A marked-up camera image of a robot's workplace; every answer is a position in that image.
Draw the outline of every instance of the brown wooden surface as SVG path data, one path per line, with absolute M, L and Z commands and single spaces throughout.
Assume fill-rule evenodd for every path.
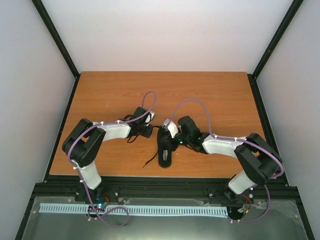
M 62 142 L 82 118 L 108 122 L 133 114 L 144 94 L 154 90 L 157 103 L 152 125 L 170 118 L 176 105 L 186 98 L 201 100 L 209 110 L 212 132 L 222 136 L 263 136 L 263 130 L 245 72 L 82 72 L 56 151 L 51 175 L 74 175 L 62 151 Z M 145 102 L 149 108 L 150 94 Z M 185 102 L 173 120 L 189 115 L 201 131 L 208 131 L 204 109 L 197 102 Z M 178 147 L 172 165 L 163 169 L 158 157 L 142 168 L 157 151 L 157 129 L 149 139 L 139 136 L 105 141 L 95 159 L 102 176 L 232 177 L 241 171 L 236 158 L 219 154 L 196 153 Z

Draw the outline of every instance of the wooden table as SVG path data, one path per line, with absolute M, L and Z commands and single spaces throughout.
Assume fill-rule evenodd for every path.
M 186 98 L 201 100 L 209 110 L 212 132 L 222 136 L 243 137 L 250 133 L 264 136 L 261 122 L 245 72 L 82 72 L 62 136 L 51 175 L 75 175 L 62 151 L 62 143 L 82 118 L 109 122 L 133 114 L 147 91 L 157 93 L 152 125 L 170 118 L 176 105 Z M 153 102 L 150 94 L 145 107 Z M 207 117 L 197 102 L 185 102 L 173 120 L 189 115 L 203 132 L 208 132 Z M 142 168 L 157 151 L 157 129 L 147 139 L 139 136 L 103 142 L 95 159 L 102 176 L 232 177 L 242 168 L 236 158 L 219 154 L 196 153 L 178 147 L 172 165 L 164 169 L 158 157 Z

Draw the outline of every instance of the gray wall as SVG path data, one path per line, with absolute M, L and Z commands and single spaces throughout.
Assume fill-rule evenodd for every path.
M 320 1 L 306 0 L 266 64 L 258 85 L 283 158 L 320 239 Z
M 255 69 L 292 0 L 43 0 L 79 71 Z
M 42 182 L 73 77 L 31 0 L 0 7 L 0 239 Z

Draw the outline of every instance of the black vertical post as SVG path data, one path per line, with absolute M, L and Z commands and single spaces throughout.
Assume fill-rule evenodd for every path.
M 58 49 L 60 50 L 66 64 L 68 65 L 70 71 L 72 72 L 75 79 L 78 79 L 80 77 L 80 74 L 72 61 L 64 43 L 62 42 L 61 37 L 59 36 L 59 33 L 52 22 L 44 4 L 41 0 L 32 0 L 36 10 L 38 11 L 40 17 L 42 18 L 46 28 L 48 29 L 49 33 L 51 34 L 55 44 L 57 45 Z
M 289 7 L 288 11 L 284 15 L 282 22 L 280 23 L 278 29 L 276 30 L 273 38 L 271 39 L 268 47 L 266 48 L 262 58 L 260 59 L 258 65 L 256 66 L 252 76 L 256 80 L 261 73 L 262 69 L 266 65 L 268 59 L 270 58 L 272 52 L 275 50 L 277 44 L 279 43 L 281 37 L 285 33 L 287 27 L 291 23 L 291 20 L 294 18 L 295 14 L 297 13 L 298 9 L 300 8 L 301 4 L 304 0 L 293 0 L 291 6 Z

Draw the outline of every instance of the gray floor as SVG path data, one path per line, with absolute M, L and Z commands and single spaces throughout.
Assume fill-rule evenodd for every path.
M 56 201 L 47 198 L 35 203 L 25 229 L 24 240 L 307 239 L 297 215 L 298 209 L 292 201 L 272 202 L 273 209 L 267 216 L 253 223 L 231 224 L 226 218 L 215 217 L 132 216 L 128 224 L 120 228 L 108 227 L 99 220 L 88 221 L 84 214 L 37 213 L 39 202 Z M 245 218 L 248 220 L 263 212 L 264 209 L 252 206 Z M 122 223 L 125 216 L 112 215 L 105 219 L 116 224 Z

